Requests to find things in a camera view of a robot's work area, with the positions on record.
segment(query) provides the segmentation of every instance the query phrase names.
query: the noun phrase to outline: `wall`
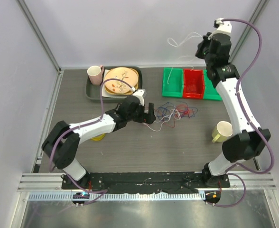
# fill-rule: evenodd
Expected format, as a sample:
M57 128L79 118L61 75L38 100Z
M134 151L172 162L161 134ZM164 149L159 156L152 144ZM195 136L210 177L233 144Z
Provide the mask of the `wall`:
M190 32L213 31L214 20L249 19L259 0L26 0L61 67L104 65L186 65L200 38L181 48ZM244 26L233 28L235 44ZM195 58L191 64L201 65Z
M242 87L262 128L269 128L271 131L270 144L275 154L272 173L279 188L279 0L268 3L257 26L263 37L262 51ZM258 38L253 31L234 62L240 73L254 58L257 47ZM270 157L266 149L259 160L262 168L269 166Z
M0 228L31 172L56 71L14 0L0 1Z

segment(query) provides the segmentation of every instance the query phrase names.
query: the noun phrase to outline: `mug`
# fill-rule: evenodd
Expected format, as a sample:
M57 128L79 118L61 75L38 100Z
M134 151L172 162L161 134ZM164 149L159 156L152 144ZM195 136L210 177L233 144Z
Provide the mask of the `mug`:
M231 123L220 121L212 131L212 142L222 143L226 141L233 134L233 127Z
M87 74L93 85L99 86L102 83L102 74L104 70L105 68L103 65L89 67L89 69L87 70Z

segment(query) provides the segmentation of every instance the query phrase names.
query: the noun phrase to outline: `stack of plates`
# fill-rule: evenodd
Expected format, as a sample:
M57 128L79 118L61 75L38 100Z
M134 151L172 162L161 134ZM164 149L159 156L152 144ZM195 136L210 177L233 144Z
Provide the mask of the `stack of plates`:
M105 70L104 80L110 78L117 78L127 82L129 85L138 89L139 83L139 74L136 70L127 68L127 67L117 67L111 70ZM102 88L102 96L104 97L126 97L127 95L131 95L132 91L130 91L129 86L127 86L123 82L119 81L109 81L106 82Z

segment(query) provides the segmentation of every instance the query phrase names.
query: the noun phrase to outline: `yellow coil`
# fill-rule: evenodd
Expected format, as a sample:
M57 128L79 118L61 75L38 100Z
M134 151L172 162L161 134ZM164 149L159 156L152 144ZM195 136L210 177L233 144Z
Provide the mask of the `yellow coil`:
M99 141L99 140L102 140L104 137L105 137L105 133L104 134L100 134L100 135L98 135L98 136L96 136L96 137L93 137L93 138L91 138L91 140L92 141Z

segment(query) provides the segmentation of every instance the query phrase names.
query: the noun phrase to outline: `white string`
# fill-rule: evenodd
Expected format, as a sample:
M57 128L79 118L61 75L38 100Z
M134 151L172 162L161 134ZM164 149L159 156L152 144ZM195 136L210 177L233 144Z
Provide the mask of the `white string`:
M160 121L154 121L155 123L160 123L160 122L163 121L164 118L168 118L168 120L165 120L165 121L162 122L162 124L160 125L160 129L159 130L154 130L153 128L151 128L149 126L149 124L144 123L144 125L147 126L148 128L150 128L151 130L153 130L154 132L159 132L162 129L163 124L165 122L169 122L170 121L170 119L171 119L173 114L177 114L177 117L175 117L175 115L173 116L176 120L180 120L181 119L181 115L180 115L179 111L176 109L176 107L174 107L174 109L171 109L169 111L169 115L163 116L163 118L161 118Z
M167 39L167 43L168 43L169 45L175 47L175 48L179 48L181 45L183 45L185 42L187 42L188 40L190 40L190 39L193 38L193 37L201 37L201 38L202 38L202 36L201 36L200 34L198 34L197 32L191 32L191 33L189 33L189 34L185 37L185 39L184 39L180 44L178 44L178 43L177 43L173 38L171 38L171 37L169 37L169 38ZM184 57L193 57L193 56L180 56L178 59L181 59L181 58L184 58ZM186 61L186 62L187 62L187 63L190 63L192 60L194 60L194 57L193 57L191 60ZM170 79L172 70L173 70L173 68L171 68L171 71L170 71L170 73L169 73L168 80L167 80L167 84L169 84L169 79Z

